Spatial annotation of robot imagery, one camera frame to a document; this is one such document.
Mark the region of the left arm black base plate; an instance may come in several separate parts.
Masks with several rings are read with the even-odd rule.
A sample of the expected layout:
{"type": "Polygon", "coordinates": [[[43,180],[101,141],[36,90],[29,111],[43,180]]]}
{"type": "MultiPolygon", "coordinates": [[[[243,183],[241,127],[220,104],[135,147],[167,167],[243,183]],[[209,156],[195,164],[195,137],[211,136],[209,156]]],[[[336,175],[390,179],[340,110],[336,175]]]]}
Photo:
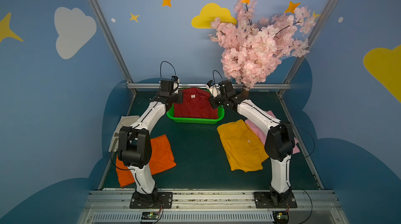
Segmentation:
{"type": "Polygon", "coordinates": [[[130,209],[160,208],[171,209],[172,192],[156,192],[155,194],[141,194],[134,192],[129,204],[130,209]]]}

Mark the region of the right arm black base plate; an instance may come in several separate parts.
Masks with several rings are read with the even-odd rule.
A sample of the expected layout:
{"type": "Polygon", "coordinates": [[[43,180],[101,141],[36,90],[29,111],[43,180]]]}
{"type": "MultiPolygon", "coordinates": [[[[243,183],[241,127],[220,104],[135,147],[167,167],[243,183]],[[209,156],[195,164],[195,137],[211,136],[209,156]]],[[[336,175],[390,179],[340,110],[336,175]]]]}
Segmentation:
{"type": "Polygon", "coordinates": [[[297,202],[292,192],[254,192],[254,200],[257,208],[297,208],[297,202]]]}

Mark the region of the orange t-shirt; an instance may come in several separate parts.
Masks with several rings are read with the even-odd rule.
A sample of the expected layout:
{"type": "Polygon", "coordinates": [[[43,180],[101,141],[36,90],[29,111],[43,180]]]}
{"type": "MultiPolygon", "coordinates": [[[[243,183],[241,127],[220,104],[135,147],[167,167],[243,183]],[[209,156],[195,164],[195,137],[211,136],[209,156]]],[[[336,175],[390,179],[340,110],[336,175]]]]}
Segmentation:
{"type": "MultiPolygon", "coordinates": [[[[172,169],[176,166],[174,155],[171,149],[170,141],[167,135],[162,135],[151,139],[152,155],[149,162],[151,175],[159,174],[172,169]]],[[[123,164],[119,158],[115,164],[123,169],[116,168],[120,187],[125,187],[135,183],[133,170],[128,171],[128,167],[123,164]]]]}

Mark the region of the yellow t-shirt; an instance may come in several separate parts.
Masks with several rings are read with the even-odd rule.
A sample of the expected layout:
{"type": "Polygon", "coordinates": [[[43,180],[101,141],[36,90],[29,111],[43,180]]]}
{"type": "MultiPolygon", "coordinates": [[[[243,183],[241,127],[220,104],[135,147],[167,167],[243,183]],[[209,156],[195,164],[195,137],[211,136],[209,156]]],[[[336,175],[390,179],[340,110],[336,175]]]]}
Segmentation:
{"type": "Polygon", "coordinates": [[[269,156],[260,139],[244,120],[222,124],[217,127],[217,131],[231,171],[263,170],[262,163],[269,156]]]}

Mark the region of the dark red t-shirt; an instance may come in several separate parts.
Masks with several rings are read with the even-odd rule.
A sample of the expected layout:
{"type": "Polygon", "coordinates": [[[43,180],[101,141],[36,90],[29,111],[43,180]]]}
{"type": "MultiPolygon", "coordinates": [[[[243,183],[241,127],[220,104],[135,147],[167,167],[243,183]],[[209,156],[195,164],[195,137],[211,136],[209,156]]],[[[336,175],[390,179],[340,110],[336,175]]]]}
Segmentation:
{"type": "Polygon", "coordinates": [[[188,88],[182,93],[182,103],[174,105],[174,117],[218,119],[218,110],[213,109],[209,101],[209,91],[188,88]]]}

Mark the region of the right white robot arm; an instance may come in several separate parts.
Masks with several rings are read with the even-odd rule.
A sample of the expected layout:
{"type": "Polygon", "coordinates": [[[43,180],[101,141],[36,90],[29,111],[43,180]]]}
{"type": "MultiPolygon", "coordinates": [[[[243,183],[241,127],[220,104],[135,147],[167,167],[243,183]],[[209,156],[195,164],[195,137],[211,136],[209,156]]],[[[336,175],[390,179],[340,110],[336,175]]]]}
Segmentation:
{"type": "Polygon", "coordinates": [[[219,84],[210,80],[206,88],[211,93],[212,108],[223,106],[245,116],[266,135],[264,149],[272,163],[270,191],[280,197],[288,197],[292,192],[290,183],[290,160],[295,147],[292,125],[271,117],[243,94],[237,94],[231,81],[219,84]]]}

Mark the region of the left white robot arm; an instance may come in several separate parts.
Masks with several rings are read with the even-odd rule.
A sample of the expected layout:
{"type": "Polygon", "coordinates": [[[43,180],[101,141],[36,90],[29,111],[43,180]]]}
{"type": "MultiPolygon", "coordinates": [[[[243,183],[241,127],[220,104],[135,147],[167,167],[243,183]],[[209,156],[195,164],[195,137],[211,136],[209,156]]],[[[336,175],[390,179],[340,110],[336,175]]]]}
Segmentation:
{"type": "Polygon", "coordinates": [[[152,195],[157,191],[149,167],[152,155],[150,133],[162,116],[175,103],[182,103],[178,76],[160,81],[159,90],[150,100],[149,106],[131,126],[122,127],[118,137],[118,158],[133,174],[136,191],[140,196],[152,195]]]}

